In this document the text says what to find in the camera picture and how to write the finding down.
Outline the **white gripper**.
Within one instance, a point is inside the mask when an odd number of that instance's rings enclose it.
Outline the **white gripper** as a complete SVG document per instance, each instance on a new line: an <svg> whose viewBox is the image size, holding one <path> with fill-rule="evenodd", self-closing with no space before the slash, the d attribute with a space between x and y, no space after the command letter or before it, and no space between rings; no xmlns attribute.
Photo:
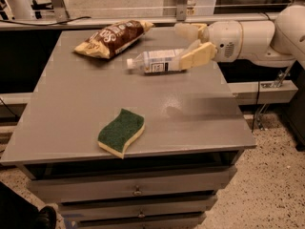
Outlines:
<svg viewBox="0 0 305 229"><path fill-rule="evenodd" d="M179 56L179 69L216 62L233 62L237 59L242 45L242 26L237 21L205 23L176 23L175 33L190 42L190 47Z"/></svg>

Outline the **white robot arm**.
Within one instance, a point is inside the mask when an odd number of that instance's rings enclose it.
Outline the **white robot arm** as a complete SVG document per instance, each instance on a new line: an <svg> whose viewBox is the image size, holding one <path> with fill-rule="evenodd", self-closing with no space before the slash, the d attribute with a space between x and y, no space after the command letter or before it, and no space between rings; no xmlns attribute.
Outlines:
<svg viewBox="0 0 305 229"><path fill-rule="evenodd" d="M291 5L275 20L177 23L174 31L191 42L181 55L183 69L238 59L272 68L297 62L305 68L304 4Z"/></svg>

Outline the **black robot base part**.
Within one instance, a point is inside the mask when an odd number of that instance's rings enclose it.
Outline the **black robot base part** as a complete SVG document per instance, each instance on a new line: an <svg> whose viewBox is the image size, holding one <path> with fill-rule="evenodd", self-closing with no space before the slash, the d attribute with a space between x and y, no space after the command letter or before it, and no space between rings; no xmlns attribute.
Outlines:
<svg viewBox="0 0 305 229"><path fill-rule="evenodd" d="M53 207L39 210L0 182L0 229L55 229L56 222Z"/></svg>

